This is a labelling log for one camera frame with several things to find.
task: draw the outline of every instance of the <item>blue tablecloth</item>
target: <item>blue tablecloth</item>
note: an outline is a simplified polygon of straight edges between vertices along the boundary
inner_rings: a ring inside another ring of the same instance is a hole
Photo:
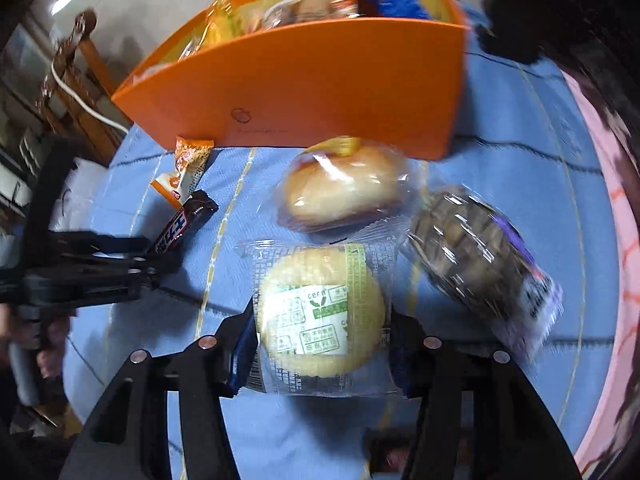
[[[484,19],[472,10],[468,16],[472,22]],[[554,63],[522,66],[488,56],[471,32],[465,61],[452,152],[438,163],[416,161],[416,169],[424,178],[438,168],[505,212],[540,266],[564,288],[564,315],[527,373],[575,451],[604,384],[616,327],[618,260],[607,190],[583,118]],[[135,303],[80,310],[64,368],[66,393],[80,419],[131,351],[180,351],[244,309],[252,280],[248,261],[234,251],[239,241],[305,239],[256,211],[298,152],[216,150],[200,187],[220,211],[196,236],[181,272],[166,280],[171,288],[205,297],[206,309],[154,292]],[[154,238],[173,211],[148,184],[173,164],[171,152],[134,126],[98,188],[86,227]],[[490,338],[470,312],[444,298],[403,256],[396,285],[394,304],[415,312],[429,334]],[[245,389],[222,402],[245,479],[362,478],[364,429],[413,425],[418,408],[418,402],[403,399],[265,396]],[[173,395],[168,411],[172,469],[179,478]]]

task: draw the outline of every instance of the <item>plastic wrapper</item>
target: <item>plastic wrapper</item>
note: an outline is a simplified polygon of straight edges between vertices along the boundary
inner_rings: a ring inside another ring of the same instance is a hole
[[[175,170],[158,176],[151,186],[176,209],[180,209],[195,191],[204,173],[213,140],[188,140],[177,137]]]
[[[335,137],[297,156],[268,203],[276,206],[281,225],[314,232],[391,216],[410,191],[400,153],[357,137]]]
[[[256,30],[268,30],[292,23],[317,22],[333,17],[329,0],[282,0],[267,9]]]
[[[562,288],[540,269],[507,217],[464,186],[447,186],[416,214],[403,252],[432,281],[485,319],[530,362],[562,311]]]
[[[392,223],[372,224],[341,244],[241,247],[253,264],[259,341],[250,387],[325,397],[396,392],[386,350]]]
[[[157,65],[150,66],[147,68],[142,74],[133,76],[133,83],[137,83],[138,81],[142,81],[146,79],[150,75],[155,74],[158,70],[164,68],[169,65],[168,63],[158,63]]]
[[[53,206],[49,223],[50,231],[81,231],[86,227],[94,206],[94,193],[100,185],[106,168],[76,157],[77,168],[65,179],[65,186]]]
[[[431,19],[420,0],[358,0],[358,13],[369,17]]]
[[[178,209],[156,241],[149,247],[151,254],[182,250],[185,241],[193,238],[201,227],[218,211],[216,204],[203,190],[198,189]]]
[[[242,17],[231,4],[230,0],[213,0],[207,13],[207,25],[195,48],[190,48],[189,54],[203,48],[210,48],[225,43],[233,38],[244,35]]]
[[[334,18],[357,18],[358,0],[334,0],[331,2]]]
[[[189,57],[191,54],[198,51],[198,46],[200,42],[195,36],[192,36],[189,42],[184,46],[180,56],[178,57],[178,61],[184,59],[185,57]]]

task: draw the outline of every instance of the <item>screw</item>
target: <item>screw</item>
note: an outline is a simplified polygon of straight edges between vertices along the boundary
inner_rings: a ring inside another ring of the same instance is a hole
[[[507,364],[509,361],[511,361],[511,356],[509,354],[507,354],[507,352],[505,352],[503,350],[496,350],[494,352],[494,360],[497,363],[500,363],[501,365],[503,365],[503,364]]]
[[[212,335],[204,335],[198,341],[198,346],[203,350],[213,348],[217,344],[218,340]]]
[[[437,350],[442,346],[442,341],[432,335],[425,337],[423,343],[429,350]]]
[[[146,352],[144,350],[136,350],[135,352],[133,352],[133,354],[131,354],[131,357],[129,359],[131,359],[132,363],[141,363],[146,359]]]

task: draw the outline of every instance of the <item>white cable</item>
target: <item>white cable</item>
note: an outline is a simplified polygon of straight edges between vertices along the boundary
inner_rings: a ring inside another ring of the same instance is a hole
[[[60,88],[62,88],[66,93],[68,93],[73,99],[75,99],[78,102],[78,104],[82,108],[84,108],[84,111],[87,112],[89,115],[95,117],[96,119],[103,122],[104,124],[108,124],[112,128],[116,128],[117,130],[124,132],[125,135],[129,133],[129,130],[127,130],[126,127],[122,126],[122,124],[117,123],[116,121],[112,121],[111,119],[107,119],[105,116],[100,115],[95,110],[92,110],[91,108],[89,108],[88,105],[84,101],[82,101],[81,97],[78,94],[76,94],[76,92],[74,92],[71,88],[69,88],[69,86],[67,86],[64,81],[62,81],[60,76],[56,73],[56,69],[53,68],[53,62],[51,63],[51,75],[53,76],[53,79],[56,80],[56,83],[58,83]]]

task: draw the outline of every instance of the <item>chocolate bar wrapper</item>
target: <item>chocolate bar wrapper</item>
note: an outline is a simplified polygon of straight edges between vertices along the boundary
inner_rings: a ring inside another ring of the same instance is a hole
[[[148,252],[164,254],[167,251],[179,250],[184,245],[185,238],[187,240],[193,238],[193,235],[209,221],[217,210],[218,204],[210,199],[203,190],[194,191],[171,218]]]

